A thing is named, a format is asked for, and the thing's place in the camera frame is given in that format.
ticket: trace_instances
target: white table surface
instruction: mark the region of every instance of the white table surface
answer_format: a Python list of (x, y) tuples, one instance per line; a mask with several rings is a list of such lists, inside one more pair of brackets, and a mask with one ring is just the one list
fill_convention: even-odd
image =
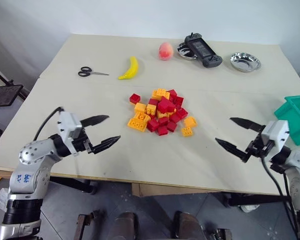
[[(91, 142), (121, 135), (110, 149), (97, 155), (81, 152), (55, 164), (59, 175), (110, 179), (137, 183), (184, 186), (233, 192), (277, 194), (260, 161), (244, 164), (223, 150), (215, 137), (241, 150), (256, 136), (230, 121), (241, 117), (266, 124), (285, 96), (300, 95), (300, 78), (279, 46), (236, 42), (209, 42), (224, 62), (204, 68), (198, 61), (186, 61), (177, 53), (170, 61), (158, 59), (158, 48), (169, 41), (174, 48), (180, 39), (72, 35), (51, 64), (40, 75), (30, 95), (0, 138), (0, 169), (18, 164), (18, 152), (31, 142), (42, 121), (57, 106), (76, 113), (80, 119), (109, 115), (106, 121), (86, 128)], [(251, 73), (230, 65), (234, 52), (248, 52), (262, 63)], [(130, 80), (118, 80), (129, 67), (130, 56), (139, 61), (139, 73)], [(89, 66), (110, 76), (79, 77), (80, 67)], [(147, 103), (153, 89), (175, 89), (184, 97), (183, 107), (198, 121), (194, 136), (182, 137), (181, 127), (166, 136), (127, 127), (134, 115), (129, 103), (132, 93)], [(39, 139), (57, 133), (54, 116)], [(295, 148), (291, 140), (288, 144)], [(282, 176), (275, 174), (280, 184)]]

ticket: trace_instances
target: stainless steel bowl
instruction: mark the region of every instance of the stainless steel bowl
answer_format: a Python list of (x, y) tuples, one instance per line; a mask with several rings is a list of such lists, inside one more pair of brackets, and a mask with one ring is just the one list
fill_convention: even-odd
[(245, 52), (235, 52), (232, 54), (230, 61), (235, 69), (244, 73), (258, 70), (261, 67), (258, 58)]
[(181, 57), (187, 60), (194, 60), (197, 59), (197, 55), (183, 42), (180, 43), (176, 49)]

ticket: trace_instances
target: peach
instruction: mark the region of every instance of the peach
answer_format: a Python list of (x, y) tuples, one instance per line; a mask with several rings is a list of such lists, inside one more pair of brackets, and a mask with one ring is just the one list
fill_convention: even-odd
[(163, 61), (167, 61), (174, 55), (174, 49), (169, 42), (164, 42), (159, 47), (159, 58)]

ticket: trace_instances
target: yellow toy banana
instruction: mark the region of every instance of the yellow toy banana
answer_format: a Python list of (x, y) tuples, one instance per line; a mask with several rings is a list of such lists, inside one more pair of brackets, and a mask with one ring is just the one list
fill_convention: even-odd
[(122, 76), (118, 77), (119, 80), (122, 79), (132, 79), (138, 73), (138, 60), (135, 56), (130, 57), (130, 68), (123, 74)]

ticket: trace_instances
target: scissors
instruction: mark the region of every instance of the scissors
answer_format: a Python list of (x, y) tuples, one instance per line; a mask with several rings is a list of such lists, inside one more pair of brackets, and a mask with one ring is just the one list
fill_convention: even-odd
[(79, 75), (80, 77), (88, 77), (88, 76), (90, 76), (91, 74), (96, 74), (96, 75), (107, 75), (107, 76), (109, 76), (109, 74), (106, 74), (106, 73), (92, 71), (91, 67), (88, 67), (88, 66), (83, 66), (83, 67), (81, 67), (81, 71), (78, 72), (78, 75)]

